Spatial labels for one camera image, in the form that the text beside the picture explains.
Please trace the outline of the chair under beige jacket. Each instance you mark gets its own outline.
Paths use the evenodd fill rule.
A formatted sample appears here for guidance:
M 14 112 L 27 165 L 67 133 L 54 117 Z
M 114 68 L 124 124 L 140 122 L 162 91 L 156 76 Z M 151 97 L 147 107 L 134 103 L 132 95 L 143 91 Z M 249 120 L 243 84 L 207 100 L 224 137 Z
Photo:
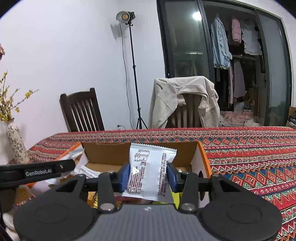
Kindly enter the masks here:
M 198 107 L 201 96 L 196 94 L 183 94 L 185 104 L 178 105 L 168 118 L 166 128 L 201 128 Z

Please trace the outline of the white cracker packet back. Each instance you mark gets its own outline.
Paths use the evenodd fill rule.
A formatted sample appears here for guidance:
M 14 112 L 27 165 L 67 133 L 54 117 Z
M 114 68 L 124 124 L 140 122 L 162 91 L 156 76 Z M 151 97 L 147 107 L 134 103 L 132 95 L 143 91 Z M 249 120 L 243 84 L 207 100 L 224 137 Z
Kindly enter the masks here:
M 130 174 L 123 197 L 173 203 L 167 178 L 167 164 L 176 149 L 132 143 L 129 149 Z

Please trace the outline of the beige jacket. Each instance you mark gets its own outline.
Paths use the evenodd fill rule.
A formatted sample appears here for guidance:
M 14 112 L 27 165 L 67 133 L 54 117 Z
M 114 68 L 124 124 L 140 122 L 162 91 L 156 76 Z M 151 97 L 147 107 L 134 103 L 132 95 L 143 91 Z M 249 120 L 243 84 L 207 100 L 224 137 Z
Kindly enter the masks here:
M 156 78 L 149 109 L 149 128 L 165 128 L 178 106 L 185 105 L 185 94 L 201 98 L 196 110 L 204 128 L 219 126 L 220 108 L 214 83 L 204 76 Z

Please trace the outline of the white orange cracker packet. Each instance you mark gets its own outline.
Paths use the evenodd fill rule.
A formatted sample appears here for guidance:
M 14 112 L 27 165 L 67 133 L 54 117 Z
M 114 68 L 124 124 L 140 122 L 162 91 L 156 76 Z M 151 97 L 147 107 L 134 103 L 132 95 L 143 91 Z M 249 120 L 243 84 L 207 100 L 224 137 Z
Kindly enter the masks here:
M 84 152 L 84 149 L 73 150 L 69 153 L 69 159 L 75 162 L 75 168 L 71 172 L 72 175 L 84 174 L 86 178 L 97 178 L 101 172 L 87 168 L 89 160 Z

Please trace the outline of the dark wooden chair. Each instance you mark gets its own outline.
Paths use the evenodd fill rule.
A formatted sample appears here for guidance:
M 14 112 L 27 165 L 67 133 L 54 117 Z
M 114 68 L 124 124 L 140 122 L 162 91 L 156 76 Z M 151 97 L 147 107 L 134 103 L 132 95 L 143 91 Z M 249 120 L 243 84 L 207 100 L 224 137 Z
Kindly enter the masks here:
M 105 130 L 94 88 L 70 95 L 63 93 L 60 95 L 60 104 L 69 131 Z

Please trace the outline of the pink hanging garment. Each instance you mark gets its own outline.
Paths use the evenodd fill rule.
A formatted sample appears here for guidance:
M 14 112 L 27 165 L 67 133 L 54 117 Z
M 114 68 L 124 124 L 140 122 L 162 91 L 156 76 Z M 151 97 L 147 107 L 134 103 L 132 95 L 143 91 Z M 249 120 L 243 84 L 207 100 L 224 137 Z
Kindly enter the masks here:
M 234 41 L 234 44 L 239 45 L 241 43 L 241 26 L 239 20 L 236 18 L 232 19 L 231 22 L 232 27 L 232 40 Z

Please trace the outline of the cardboard box on floor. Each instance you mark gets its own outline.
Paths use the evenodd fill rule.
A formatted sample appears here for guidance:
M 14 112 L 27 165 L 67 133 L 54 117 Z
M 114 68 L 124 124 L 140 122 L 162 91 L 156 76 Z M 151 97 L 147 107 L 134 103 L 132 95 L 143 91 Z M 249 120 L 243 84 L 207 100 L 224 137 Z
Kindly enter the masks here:
M 296 107 L 289 107 L 288 119 L 285 126 L 296 130 Z

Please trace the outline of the yellow blossom branches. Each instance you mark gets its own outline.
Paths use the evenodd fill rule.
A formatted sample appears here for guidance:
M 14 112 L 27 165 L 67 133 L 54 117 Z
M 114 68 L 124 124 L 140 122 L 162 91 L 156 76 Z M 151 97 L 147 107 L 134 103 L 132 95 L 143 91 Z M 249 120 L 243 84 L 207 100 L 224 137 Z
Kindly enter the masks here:
M 8 123 L 13 119 L 13 111 L 19 113 L 20 105 L 27 99 L 29 99 L 33 94 L 38 92 L 38 89 L 29 89 L 24 97 L 15 102 L 14 97 L 20 91 L 19 88 L 16 88 L 14 91 L 10 91 L 10 85 L 6 83 L 6 78 L 8 75 L 8 70 L 5 71 L 1 77 L 1 122 Z

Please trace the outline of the patterned red tablecloth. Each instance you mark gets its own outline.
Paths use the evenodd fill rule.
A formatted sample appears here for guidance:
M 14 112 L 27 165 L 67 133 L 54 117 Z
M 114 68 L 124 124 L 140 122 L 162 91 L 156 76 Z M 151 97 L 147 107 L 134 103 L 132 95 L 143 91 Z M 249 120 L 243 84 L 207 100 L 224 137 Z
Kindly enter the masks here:
M 282 215 L 277 240 L 295 240 L 295 130 L 283 126 L 169 128 L 58 133 L 30 148 L 32 161 L 57 159 L 77 142 L 202 143 L 211 171 L 274 204 Z

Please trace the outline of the white hanging top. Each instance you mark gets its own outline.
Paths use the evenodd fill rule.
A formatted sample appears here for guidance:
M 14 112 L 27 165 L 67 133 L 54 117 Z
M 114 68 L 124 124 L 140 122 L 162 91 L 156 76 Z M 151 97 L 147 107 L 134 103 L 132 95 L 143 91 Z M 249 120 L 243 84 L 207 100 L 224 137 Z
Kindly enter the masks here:
M 248 55 L 262 55 L 261 46 L 258 41 L 258 33 L 255 30 L 254 22 L 242 22 L 240 24 L 242 40 L 244 42 L 244 52 Z

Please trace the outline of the light blue hanging shirt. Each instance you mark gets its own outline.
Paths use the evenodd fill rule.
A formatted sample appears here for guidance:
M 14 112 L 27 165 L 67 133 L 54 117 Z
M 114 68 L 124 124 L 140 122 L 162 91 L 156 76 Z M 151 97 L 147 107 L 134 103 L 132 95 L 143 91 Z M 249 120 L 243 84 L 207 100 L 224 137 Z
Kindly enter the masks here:
M 226 31 L 219 15 L 211 23 L 211 40 L 213 49 L 213 63 L 217 69 L 228 69 L 232 60 L 229 51 Z

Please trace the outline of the large green snack bar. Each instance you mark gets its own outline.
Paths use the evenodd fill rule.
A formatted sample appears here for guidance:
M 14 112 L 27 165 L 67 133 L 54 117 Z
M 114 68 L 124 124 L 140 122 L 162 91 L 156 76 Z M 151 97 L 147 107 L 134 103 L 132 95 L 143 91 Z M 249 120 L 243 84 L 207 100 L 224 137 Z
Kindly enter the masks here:
M 176 209 L 178 209 L 179 205 L 180 205 L 180 200 L 181 200 L 181 197 L 183 194 L 172 192 L 171 195 L 173 198 L 173 203 L 174 203 Z M 165 204 L 165 202 L 153 201 L 152 204 Z

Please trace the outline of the pink dried roses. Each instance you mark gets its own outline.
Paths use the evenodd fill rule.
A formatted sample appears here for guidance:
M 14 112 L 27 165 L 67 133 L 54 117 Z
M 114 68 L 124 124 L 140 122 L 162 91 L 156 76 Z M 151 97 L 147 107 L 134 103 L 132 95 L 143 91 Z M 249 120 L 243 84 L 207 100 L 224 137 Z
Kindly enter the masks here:
M 5 55 L 5 51 L 4 48 L 2 47 L 2 45 L 0 44 L 0 60 L 2 59 L 2 57 Z

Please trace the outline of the red orange cardboard box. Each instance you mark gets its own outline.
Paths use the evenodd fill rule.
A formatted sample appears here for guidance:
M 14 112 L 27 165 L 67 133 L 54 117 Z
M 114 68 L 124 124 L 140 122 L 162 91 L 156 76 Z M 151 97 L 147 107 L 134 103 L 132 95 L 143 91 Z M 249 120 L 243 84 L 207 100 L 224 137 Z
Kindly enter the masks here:
M 127 184 L 117 194 L 120 201 L 180 203 L 180 193 L 169 185 L 167 165 L 172 163 L 178 172 L 193 172 L 209 178 L 212 171 L 200 141 L 185 143 L 81 143 L 61 154 L 57 159 L 74 159 L 75 172 L 85 169 L 86 174 L 117 172 L 128 163 Z

